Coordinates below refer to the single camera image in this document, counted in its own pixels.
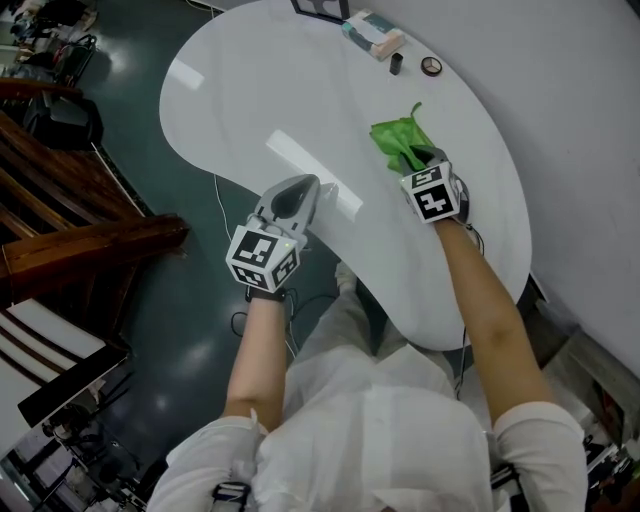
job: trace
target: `white sleeve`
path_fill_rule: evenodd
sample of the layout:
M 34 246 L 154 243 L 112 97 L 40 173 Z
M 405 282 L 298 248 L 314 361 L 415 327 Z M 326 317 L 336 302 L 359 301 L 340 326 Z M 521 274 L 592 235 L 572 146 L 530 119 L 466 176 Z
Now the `white sleeve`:
M 211 493 L 224 482 L 249 483 L 266 430 L 257 419 L 227 417 L 210 423 L 167 456 L 169 468 L 149 500 L 149 512 L 206 512 Z
M 494 426 L 500 456 L 513 464 L 532 512 L 583 512 L 587 496 L 584 432 L 555 404 L 531 402 Z

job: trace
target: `dark green floor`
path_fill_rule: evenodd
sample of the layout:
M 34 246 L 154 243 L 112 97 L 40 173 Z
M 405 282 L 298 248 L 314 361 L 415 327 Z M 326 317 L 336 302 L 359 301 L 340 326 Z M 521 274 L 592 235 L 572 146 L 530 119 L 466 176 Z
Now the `dark green floor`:
M 109 411 L 110 428 L 149 463 L 215 419 L 239 338 L 230 330 L 246 309 L 243 288 L 224 263 L 227 238 L 214 177 L 182 160 L 165 141 L 158 116 L 166 70 L 210 15 L 181 0 L 101 0 L 95 29 L 99 53 L 79 87 L 98 105 L 103 147 L 154 213 L 177 213 L 191 226 L 187 258 L 164 257 L 144 275 L 125 325 L 136 372 L 128 395 Z M 257 196 L 224 179 L 220 192 L 231 229 L 244 224 Z M 300 300 L 335 294 L 337 259 L 315 238 L 292 277 Z M 329 300 L 296 320 L 303 340 Z

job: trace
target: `green rag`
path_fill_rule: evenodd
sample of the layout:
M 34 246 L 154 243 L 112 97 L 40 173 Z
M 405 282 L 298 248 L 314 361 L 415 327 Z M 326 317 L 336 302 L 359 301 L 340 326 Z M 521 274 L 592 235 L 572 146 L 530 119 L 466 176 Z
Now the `green rag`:
M 387 167 L 392 171 L 402 172 L 398 162 L 400 153 L 407 155 L 414 171 L 421 171 L 425 168 L 425 165 L 414 156 L 411 150 L 411 146 L 433 147 L 433 142 L 425 135 L 413 117 L 413 113 L 420 105 L 422 105 L 422 102 L 418 102 L 413 106 L 410 117 L 374 124 L 371 127 L 369 135 L 371 135 L 380 150 L 385 155 L 389 155 Z

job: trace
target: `white table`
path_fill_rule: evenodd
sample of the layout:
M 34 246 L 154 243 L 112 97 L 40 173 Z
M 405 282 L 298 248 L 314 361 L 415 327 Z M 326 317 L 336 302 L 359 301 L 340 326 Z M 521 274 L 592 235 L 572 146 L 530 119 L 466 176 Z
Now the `white table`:
M 371 125 L 408 116 L 422 102 L 416 119 L 467 183 L 471 221 L 515 300 L 531 263 L 529 219 L 489 114 L 444 61 L 439 77 L 424 75 L 420 61 L 435 54 L 407 39 L 393 76 L 388 59 L 376 61 L 339 25 L 295 14 L 288 0 L 244 5 L 178 52 L 160 120 L 185 160 L 257 194 L 300 173 L 318 175 L 325 185 L 311 230 L 409 340 L 451 350 L 461 346 L 463 324 L 442 248 L 433 227 L 409 210 Z

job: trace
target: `lip balm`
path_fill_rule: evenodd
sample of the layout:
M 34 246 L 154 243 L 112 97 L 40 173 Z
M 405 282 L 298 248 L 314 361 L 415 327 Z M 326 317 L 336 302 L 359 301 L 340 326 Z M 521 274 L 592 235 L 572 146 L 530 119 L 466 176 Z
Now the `lip balm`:
M 394 53 L 391 56 L 391 65 L 389 66 L 389 72 L 392 75 L 397 75 L 398 73 L 400 73 L 400 68 L 402 67 L 402 55 L 400 55 L 399 53 Z

